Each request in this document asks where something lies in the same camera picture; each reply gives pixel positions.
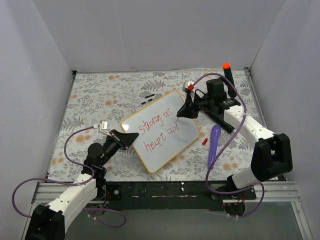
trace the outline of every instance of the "gray wall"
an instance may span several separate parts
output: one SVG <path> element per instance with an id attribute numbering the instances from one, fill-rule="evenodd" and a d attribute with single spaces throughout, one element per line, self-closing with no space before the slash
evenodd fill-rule
<path id="1" fill-rule="evenodd" d="M 11 195 L 23 180 L 46 175 L 71 71 L 32 0 L 0 1 L 0 33 L 0 239 L 17 240 L 27 219 Z M 17 194 L 25 213 L 35 186 Z"/>
<path id="2" fill-rule="evenodd" d="M 291 140 L 293 172 L 314 239 L 320 239 L 320 1 L 286 0 L 252 65 L 268 127 Z"/>
<path id="3" fill-rule="evenodd" d="M 252 65 L 285 0 L 33 0 L 72 70 Z"/>

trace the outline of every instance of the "purple cylinder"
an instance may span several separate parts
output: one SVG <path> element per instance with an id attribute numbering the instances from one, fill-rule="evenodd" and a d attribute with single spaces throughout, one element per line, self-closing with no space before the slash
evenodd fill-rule
<path id="1" fill-rule="evenodd" d="M 218 148 L 218 141 L 221 134 L 221 127 L 219 125 L 214 125 L 211 130 L 211 145 L 210 145 L 210 152 L 209 152 L 209 158 L 208 158 L 208 168 L 214 161 L 216 154 L 217 154 L 217 148 Z"/>

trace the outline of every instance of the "floral tablecloth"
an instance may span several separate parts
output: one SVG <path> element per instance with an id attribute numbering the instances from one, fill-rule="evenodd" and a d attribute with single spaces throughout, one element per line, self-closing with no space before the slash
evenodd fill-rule
<path id="1" fill-rule="evenodd" d="M 164 72 L 129 72 L 129 73 L 86 73 L 77 74 L 74 80 L 66 113 L 60 133 L 54 147 L 48 170 L 48 178 L 59 181 L 74 181 L 81 167 L 72 164 L 64 156 L 64 144 L 68 136 L 80 129 L 90 127 L 101 120 L 108 121 L 108 128 L 121 130 L 120 122 L 131 114 L 132 102 L 150 94 L 159 98 L 172 89 L 182 92 L 183 83 L 195 81 L 208 70 L 164 71 Z M 247 104 L 248 113 L 258 119 L 253 95 L 247 84 L 244 71 L 233 70 L 235 86 Z M 206 91 L 206 80 L 197 87 Z M 135 150 L 117 152 L 105 165 L 107 181 L 202 181 L 207 173 L 207 161 L 210 142 L 202 145 L 205 138 L 210 139 L 210 132 L 215 124 L 204 113 L 200 113 L 196 123 L 201 131 L 200 138 L 180 155 L 154 174 L 147 172 Z M 218 150 L 230 138 L 222 131 Z M 83 163 L 88 146 L 103 143 L 106 136 L 91 129 L 75 135 L 67 146 L 68 155 Z M 253 149 L 248 142 L 238 135 L 215 163 L 210 180 L 225 180 L 229 175 L 248 167 Z"/>

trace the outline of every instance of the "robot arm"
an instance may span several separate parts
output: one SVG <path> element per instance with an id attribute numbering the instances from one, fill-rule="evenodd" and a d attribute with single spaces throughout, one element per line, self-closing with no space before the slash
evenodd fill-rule
<path id="1" fill-rule="evenodd" d="M 113 129 L 103 145 L 91 144 L 84 164 L 93 169 L 93 178 L 91 169 L 83 167 L 73 186 L 46 206 L 38 205 L 32 213 L 25 239 L 64 240 L 70 224 L 82 209 L 92 199 L 106 196 L 107 170 L 104 165 L 118 150 L 130 147 L 138 136 L 138 133 L 121 133 Z"/>
<path id="2" fill-rule="evenodd" d="M 223 70 L 226 77 L 232 77 L 230 69 Z M 227 98 L 224 84 L 228 86 L 231 98 Z M 231 133 L 243 120 L 243 107 L 234 99 L 234 92 L 230 94 L 230 84 L 222 77 L 208 80 L 206 88 L 207 93 L 203 93 L 194 87 L 193 82 L 186 82 L 182 89 L 187 93 L 186 100 L 176 116 L 195 119 L 199 112 L 204 112 Z M 202 92 L 202 97 L 197 94 L 198 91 Z M 227 178 L 226 192 L 236 191 L 292 171 L 291 147 L 287 135 L 275 134 L 251 116 L 246 116 L 240 133 L 253 147 L 253 156 L 250 167 Z"/>

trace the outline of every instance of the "orange cap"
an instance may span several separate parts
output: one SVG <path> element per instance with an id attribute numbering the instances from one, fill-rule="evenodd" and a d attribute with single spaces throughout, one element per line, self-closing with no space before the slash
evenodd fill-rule
<path id="1" fill-rule="evenodd" d="M 228 62 L 225 62 L 223 65 L 222 65 L 223 69 L 229 69 L 230 68 L 230 63 Z"/>

